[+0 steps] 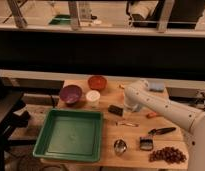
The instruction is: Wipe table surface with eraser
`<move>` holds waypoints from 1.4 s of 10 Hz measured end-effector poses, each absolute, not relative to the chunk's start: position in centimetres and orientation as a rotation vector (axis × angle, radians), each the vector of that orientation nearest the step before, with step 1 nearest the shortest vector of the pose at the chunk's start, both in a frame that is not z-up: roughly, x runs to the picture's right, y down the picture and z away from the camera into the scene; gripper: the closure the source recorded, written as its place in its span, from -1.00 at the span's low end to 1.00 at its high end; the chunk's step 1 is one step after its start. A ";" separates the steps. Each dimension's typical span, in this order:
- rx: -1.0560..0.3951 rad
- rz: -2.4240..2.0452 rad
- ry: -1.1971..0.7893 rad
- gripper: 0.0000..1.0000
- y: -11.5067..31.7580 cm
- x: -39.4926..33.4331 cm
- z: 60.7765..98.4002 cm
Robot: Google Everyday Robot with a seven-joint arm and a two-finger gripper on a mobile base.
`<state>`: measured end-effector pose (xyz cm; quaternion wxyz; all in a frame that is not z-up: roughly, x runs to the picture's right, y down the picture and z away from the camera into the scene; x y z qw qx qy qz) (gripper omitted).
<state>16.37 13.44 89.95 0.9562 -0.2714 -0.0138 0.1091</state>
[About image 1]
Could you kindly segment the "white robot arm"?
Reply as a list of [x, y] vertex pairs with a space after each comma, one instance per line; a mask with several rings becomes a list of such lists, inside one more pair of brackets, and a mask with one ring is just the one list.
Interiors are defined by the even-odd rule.
[[146, 106], [189, 132], [188, 171], [205, 171], [205, 111], [151, 94], [146, 80], [125, 86], [124, 103], [130, 109]]

